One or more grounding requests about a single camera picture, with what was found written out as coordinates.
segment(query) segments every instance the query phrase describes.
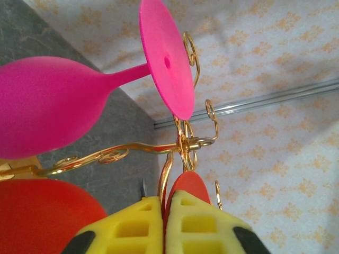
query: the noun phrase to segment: gold metal rack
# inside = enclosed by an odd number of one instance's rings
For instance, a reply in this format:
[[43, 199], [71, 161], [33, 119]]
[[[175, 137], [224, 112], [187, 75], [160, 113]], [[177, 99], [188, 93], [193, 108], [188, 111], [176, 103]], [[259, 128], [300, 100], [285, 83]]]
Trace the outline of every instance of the gold metal rack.
[[[197, 86], [200, 76], [200, 64], [197, 54], [197, 49], [192, 37], [187, 33], [183, 33], [183, 42], [188, 55], [189, 63], [192, 67], [196, 67], [197, 72], [194, 78], [194, 88]], [[215, 136], [213, 138], [200, 138], [193, 134], [192, 126], [189, 121], [183, 121], [173, 115], [173, 120], [177, 128], [177, 140], [175, 143], [163, 144], [155, 146], [144, 143], [127, 143], [115, 147], [103, 149], [91, 155], [78, 158], [71, 156], [55, 163], [51, 168], [39, 169], [35, 165], [25, 166], [20, 168], [13, 168], [0, 171], [0, 181], [13, 178], [15, 175], [22, 173], [31, 173], [37, 177], [46, 177], [48, 175], [61, 174], [84, 165], [97, 161], [99, 164], [108, 164], [124, 158], [130, 150], [141, 150], [153, 154], [167, 154], [167, 159], [163, 167], [158, 185], [158, 196], [161, 202], [163, 201], [163, 193], [166, 189], [168, 176], [171, 171], [175, 152], [178, 152], [183, 162], [183, 171], [195, 170], [197, 165], [197, 150], [201, 147], [210, 146], [215, 142], [219, 136], [218, 121], [212, 102], [207, 99], [205, 102], [206, 113], [215, 126]], [[219, 193], [219, 184], [216, 182], [217, 196]], [[222, 204], [220, 197], [218, 198], [218, 206], [221, 208]]]

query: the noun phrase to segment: gold wire hook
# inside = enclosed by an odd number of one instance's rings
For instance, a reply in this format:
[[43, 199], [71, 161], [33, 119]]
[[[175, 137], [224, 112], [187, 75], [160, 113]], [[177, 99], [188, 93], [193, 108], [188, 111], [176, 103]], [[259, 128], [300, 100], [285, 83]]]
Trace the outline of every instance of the gold wire hook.
[[222, 202], [221, 202], [221, 198], [220, 198], [219, 182], [217, 180], [215, 182], [215, 185], [216, 185], [218, 207], [219, 207], [220, 210], [222, 210]]
[[168, 177], [170, 175], [172, 165], [174, 161], [174, 155], [173, 152], [169, 152], [167, 154], [167, 158], [163, 167], [163, 170], [160, 175], [159, 184], [158, 184], [158, 197], [160, 198], [160, 203], [162, 205], [162, 208], [165, 208], [165, 197], [166, 194], [166, 187], [168, 183]]

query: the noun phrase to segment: yellow sponge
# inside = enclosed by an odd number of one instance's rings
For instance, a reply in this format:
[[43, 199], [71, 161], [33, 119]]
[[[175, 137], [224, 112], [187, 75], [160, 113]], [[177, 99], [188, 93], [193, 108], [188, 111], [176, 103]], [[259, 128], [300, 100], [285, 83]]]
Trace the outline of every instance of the yellow sponge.
[[161, 254], [163, 220], [159, 197], [145, 198], [86, 226], [77, 235], [88, 232], [95, 236], [86, 254]]
[[168, 217], [166, 254], [246, 254], [236, 227], [252, 231], [237, 217], [177, 190]]

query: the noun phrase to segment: curled wire loop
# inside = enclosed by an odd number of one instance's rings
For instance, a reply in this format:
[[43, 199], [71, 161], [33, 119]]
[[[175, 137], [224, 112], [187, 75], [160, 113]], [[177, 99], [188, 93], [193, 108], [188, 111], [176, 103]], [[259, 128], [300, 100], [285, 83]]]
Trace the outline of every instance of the curled wire loop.
[[183, 40], [184, 40], [184, 46], [185, 46], [185, 50], [189, 58], [190, 65], [191, 66], [195, 65], [197, 68], [197, 73], [195, 74], [195, 78], [194, 78], [194, 88], [195, 88], [197, 86], [198, 79], [200, 76], [199, 57], [198, 57], [198, 53], [197, 53], [197, 49], [195, 47], [194, 41], [192, 37], [189, 35], [189, 33], [186, 31], [183, 34]]

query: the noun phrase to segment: patterned wallpaper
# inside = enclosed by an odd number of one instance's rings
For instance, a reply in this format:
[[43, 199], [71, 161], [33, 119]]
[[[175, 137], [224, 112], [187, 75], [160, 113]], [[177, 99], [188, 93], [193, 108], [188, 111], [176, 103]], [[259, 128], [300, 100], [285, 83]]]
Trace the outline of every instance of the patterned wallpaper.
[[[196, 171], [217, 205], [253, 226], [272, 254], [335, 254], [339, 250], [339, 93], [219, 118], [216, 143], [198, 151]], [[192, 123], [213, 136], [213, 123]], [[176, 129], [156, 131], [158, 143]], [[160, 156], [162, 166], [166, 156]], [[169, 186], [182, 172], [175, 157]]]
[[[140, 0], [25, 0], [102, 72], [145, 62]], [[164, 0], [179, 29], [189, 31], [205, 94], [214, 105], [339, 76], [338, 0]], [[150, 77], [122, 89], [155, 120], [170, 116]]]

